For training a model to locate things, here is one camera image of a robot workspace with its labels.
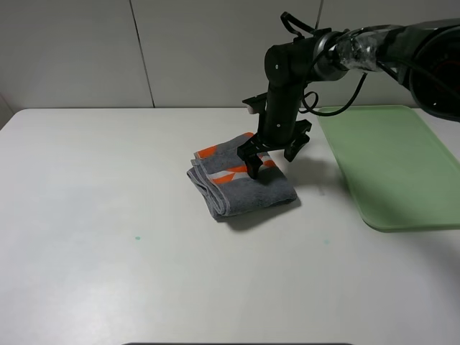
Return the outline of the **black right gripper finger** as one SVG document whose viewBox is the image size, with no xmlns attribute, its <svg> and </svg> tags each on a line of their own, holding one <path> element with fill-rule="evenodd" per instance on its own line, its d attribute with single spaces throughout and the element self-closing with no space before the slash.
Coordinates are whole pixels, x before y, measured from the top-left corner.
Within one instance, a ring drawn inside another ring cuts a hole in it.
<svg viewBox="0 0 460 345">
<path fill-rule="evenodd" d="M 256 180 L 259 174 L 259 169 L 263 165 L 262 159 L 257 154 L 247 155 L 244 158 L 244 163 L 247 167 L 249 177 Z"/>
<path fill-rule="evenodd" d="M 294 140 L 284 149 L 284 158 L 288 162 L 292 162 L 299 151 L 310 141 L 310 137 L 306 133 L 299 134 Z"/>
</svg>

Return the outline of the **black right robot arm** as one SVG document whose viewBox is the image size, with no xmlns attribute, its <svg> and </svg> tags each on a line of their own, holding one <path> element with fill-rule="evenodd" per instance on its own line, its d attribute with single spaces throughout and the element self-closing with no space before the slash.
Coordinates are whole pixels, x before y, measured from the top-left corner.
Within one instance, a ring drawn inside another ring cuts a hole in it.
<svg viewBox="0 0 460 345">
<path fill-rule="evenodd" d="M 338 81 L 350 70 L 383 72 L 427 114 L 459 120 L 458 19 L 342 32 L 312 28 L 289 13 L 281 21 L 293 41 L 266 52 L 267 92 L 245 100 L 259 117 L 257 132 L 237 150 L 251 178 L 262 166 L 260 153 L 282 150 L 292 161 L 308 142 L 311 123 L 298 120 L 298 114 L 316 112 L 306 101 L 308 85 Z"/>
</svg>

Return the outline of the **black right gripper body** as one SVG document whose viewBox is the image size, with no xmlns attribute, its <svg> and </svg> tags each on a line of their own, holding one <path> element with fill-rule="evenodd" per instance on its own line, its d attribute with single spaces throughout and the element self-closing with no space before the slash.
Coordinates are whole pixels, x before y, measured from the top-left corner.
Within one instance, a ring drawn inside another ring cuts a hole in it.
<svg viewBox="0 0 460 345">
<path fill-rule="evenodd" d="M 283 150 L 301 133 L 310 132 L 312 124 L 308 120 L 300 120 L 294 123 L 293 131 L 288 134 L 281 126 L 275 126 L 270 133 L 262 131 L 253 134 L 244 144 L 238 147 L 239 157 Z"/>
</svg>

